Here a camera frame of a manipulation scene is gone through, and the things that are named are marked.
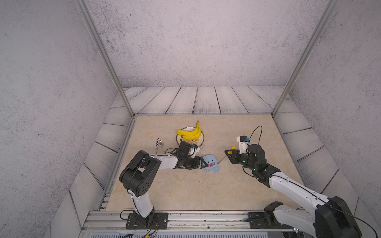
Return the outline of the yellow handled screwdriver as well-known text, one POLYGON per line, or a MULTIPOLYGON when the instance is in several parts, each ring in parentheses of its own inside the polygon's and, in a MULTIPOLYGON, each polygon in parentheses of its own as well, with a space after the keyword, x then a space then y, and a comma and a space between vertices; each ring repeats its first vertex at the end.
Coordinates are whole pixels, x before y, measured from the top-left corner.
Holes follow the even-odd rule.
POLYGON ((227 158, 228 157, 228 155, 231 155, 234 151, 236 150, 236 147, 235 146, 233 146, 230 150, 225 150, 224 151, 224 157, 220 160, 220 161, 218 161, 218 165, 225 159, 225 158, 227 158))

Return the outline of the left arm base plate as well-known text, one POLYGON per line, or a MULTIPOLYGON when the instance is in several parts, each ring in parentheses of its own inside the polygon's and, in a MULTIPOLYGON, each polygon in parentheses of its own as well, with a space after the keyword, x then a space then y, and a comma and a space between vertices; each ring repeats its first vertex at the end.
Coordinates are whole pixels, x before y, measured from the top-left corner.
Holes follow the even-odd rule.
POLYGON ((144 218, 134 211, 127 218, 126 230, 165 230, 168 227, 168 216, 166 212, 156 212, 153 209, 144 218))

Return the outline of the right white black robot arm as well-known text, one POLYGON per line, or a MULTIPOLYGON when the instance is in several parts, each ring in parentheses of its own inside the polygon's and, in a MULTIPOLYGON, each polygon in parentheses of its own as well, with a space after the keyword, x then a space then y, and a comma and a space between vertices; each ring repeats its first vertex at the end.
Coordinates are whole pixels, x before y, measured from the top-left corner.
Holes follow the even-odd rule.
POLYGON ((266 209, 270 222, 287 225, 314 238, 360 238, 362 232, 347 203, 340 197, 328 197, 292 180, 277 167, 267 163, 265 151, 252 144, 246 153, 231 149, 224 151, 232 164, 251 170, 258 182, 276 190, 303 210, 273 202, 266 209))

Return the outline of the light blue battery cover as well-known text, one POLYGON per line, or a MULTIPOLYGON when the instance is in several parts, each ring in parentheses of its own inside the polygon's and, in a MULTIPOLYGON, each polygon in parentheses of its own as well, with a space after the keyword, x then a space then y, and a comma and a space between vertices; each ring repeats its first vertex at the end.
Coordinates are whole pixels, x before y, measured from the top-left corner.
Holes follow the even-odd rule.
POLYGON ((216 166, 215 168, 214 168, 214 173, 217 173, 217 172, 219 172, 219 170, 220 170, 220 166, 216 166))

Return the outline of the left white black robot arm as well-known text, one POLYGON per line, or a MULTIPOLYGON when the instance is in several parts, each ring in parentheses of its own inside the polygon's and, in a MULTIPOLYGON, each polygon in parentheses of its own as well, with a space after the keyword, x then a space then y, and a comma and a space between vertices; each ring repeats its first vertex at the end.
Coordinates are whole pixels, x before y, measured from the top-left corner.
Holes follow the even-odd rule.
POLYGON ((140 150, 121 172, 119 181, 127 190, 134 203, 134 214, 142 219, 149 219, 154 214, 148 191, 160 170, 204 169, 214 165, 197 156, 199 147, 182 141, 178 148, 163 154, 149 154, 140 150))

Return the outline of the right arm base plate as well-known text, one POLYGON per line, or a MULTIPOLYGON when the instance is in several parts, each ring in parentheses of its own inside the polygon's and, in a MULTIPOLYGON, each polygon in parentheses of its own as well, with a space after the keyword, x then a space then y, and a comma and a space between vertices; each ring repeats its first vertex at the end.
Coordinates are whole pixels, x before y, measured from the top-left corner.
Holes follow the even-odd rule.
POLYGON ((292 227, 281 224, 277 221, 274 211, 283 205, 282 202, 275 201, 264 208, 261 212, 249 212, 245 222, 250 223, 251 229, 291 229, 292 227))

